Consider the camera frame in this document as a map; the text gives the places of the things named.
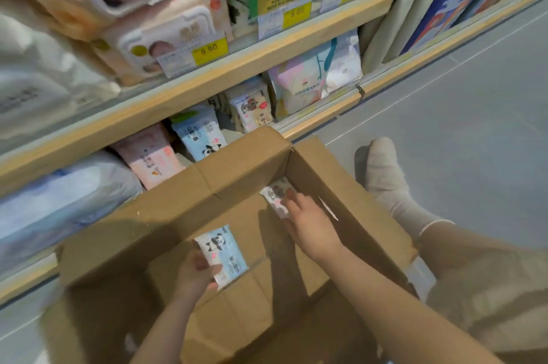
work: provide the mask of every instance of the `foot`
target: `foot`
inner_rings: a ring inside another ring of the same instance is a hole
[[[375,139],[369,145],[365,188],[414,240],[430,225],[444,221],[411,198],[394,142],[389,138]]]

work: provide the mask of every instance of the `blue wipes package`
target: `blue wipes package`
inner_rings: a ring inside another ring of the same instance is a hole
[[[215,275],[215,281],[219,285],[219,289],[232,282],[248,269],[228,224],[220,229],[196,237],[195,241],[209,265],[223,265],[221,273]]]

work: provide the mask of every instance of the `hand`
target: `hand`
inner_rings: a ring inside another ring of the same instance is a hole
[[[285,222],[295,243],[318,264],[337,256],[341,243],[333,224],[314,200],[289,190],[282,201],[291,221]]]
[[[179,267],[173,299],[182,298],[195,305],[206,289],[217,289],[217,283],[213,276],[220,273],[221,270],[223,270],[223,265],[209,266],[200,250],[191,250]]]

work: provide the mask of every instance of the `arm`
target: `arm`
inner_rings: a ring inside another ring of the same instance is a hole
[[[209,267],[198,250],[189,253],[179,268],[175,290],[168,306],[156,320],[130,364],[179,364],[182,342],[190,314],[221,265]]]
[[[356,257],[303,194],[284,201],[288,230],[354,306],[395,364],[501,364],[468,334]]]

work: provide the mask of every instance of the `wet wipes pack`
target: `wet wipes pack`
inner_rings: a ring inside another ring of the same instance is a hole
[[[269,186],[264,187],[260,192],[270,206],[274,208],[274,211],[276,211],[276,214],[278,214],[280,218],[289,218],[289,211],[282,205],[282,200],[289,189],[292,189],[294,193],[297,193],[289,182],[289,179],[282,177]]]
[[[209,231],[195,238],[209,265],[222,264],[223,270],[215,275],[219,290],[248,270],[229,225]]]

